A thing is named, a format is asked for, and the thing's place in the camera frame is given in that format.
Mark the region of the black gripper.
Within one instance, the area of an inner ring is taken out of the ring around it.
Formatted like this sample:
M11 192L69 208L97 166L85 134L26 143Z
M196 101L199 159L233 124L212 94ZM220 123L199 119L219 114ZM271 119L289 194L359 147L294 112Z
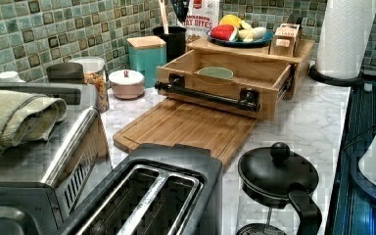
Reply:
M186 20L190 0L169 0L178 20L183 23Z

